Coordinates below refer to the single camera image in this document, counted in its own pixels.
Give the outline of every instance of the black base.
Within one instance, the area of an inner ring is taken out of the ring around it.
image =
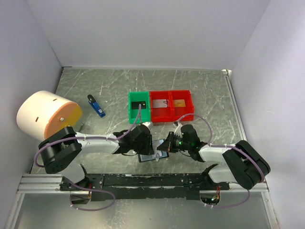
[[[92,189],[113,192],[117,199],[145,198],[186,198],[200,200],[201,190],[229,190],[225,182],[207,183],[201,173],[190,174],[87,174]],[[65,178],[60,185],[61,191],[78,190],[71,186]],[[112,196],[92,192],[91,201],[112,199]]]

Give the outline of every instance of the green box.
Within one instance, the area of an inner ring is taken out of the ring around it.
[[[149,92],[129,92],[128,95],[128,115],[129,123],[134,123],[135,118],[137,117],[139,109],[132,109],[132,102],[145,101],[146,108],[141,108],[141,117],[143,122],[151,121],[151,104],[149,99]]]

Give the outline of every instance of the red box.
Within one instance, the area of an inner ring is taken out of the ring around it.
[[[194,105],[192,102],[191,92],[189,90],[179,91],[151,91],[151,120],[158,122],[174,122],[182,115],[194,113]],[[166,99],[167,107],[153,107],[153,100]],[[185,107],[174,107],[174,100],[184,100]],[[182,119],[182,121],[192,121],[194,116],[190,115]]]
[[[194,113],[194,105],[192,101],[191,92],[189,90],[171,91],[173,101],[183,99],[185,107],[174,107],[173,121],[179,119],[182,115]],[[193,115],[186,116],[181,121],[192,121]]]
[[[173,119],[173,99],[169,91],[149,92],[151,101],[151,119],[153,123],[171,122]],[[153,108],[153,100],[166,99],[167,107]]]

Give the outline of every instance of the green bin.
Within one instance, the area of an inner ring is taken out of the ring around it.
[[[129,123],[134,123],[135,118],[138,114],[139,103],[141,103],[141,116],[143,122],[151,121],[151,104],[149,99],[149,92],[129,92],[128,95],[128,115],[129,115]]]

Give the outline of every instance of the scratched floor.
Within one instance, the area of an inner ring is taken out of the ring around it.
[[[65,68],[56,94],[77,102],[83,110],[82,133],[103,135],[128,129],[128,92],[191,90],[195,113],[205,117],[213,129],[214,144],[231,144],[241,139],[221,71],[211,70],[88,70]],[[106,113],[100,118],[88,104],[92,94]],[[200,119],[191,122],[201,140],[209,138]],[[172,123],[155,124],[153,140],[166,138]],[[159,162],[139,163],[137,156],[95,153],[76,158],[88,173],[197,173],[208,163],[193,161],[181,153],[170,154]],[[34,167],[32,173],[45,173]]]

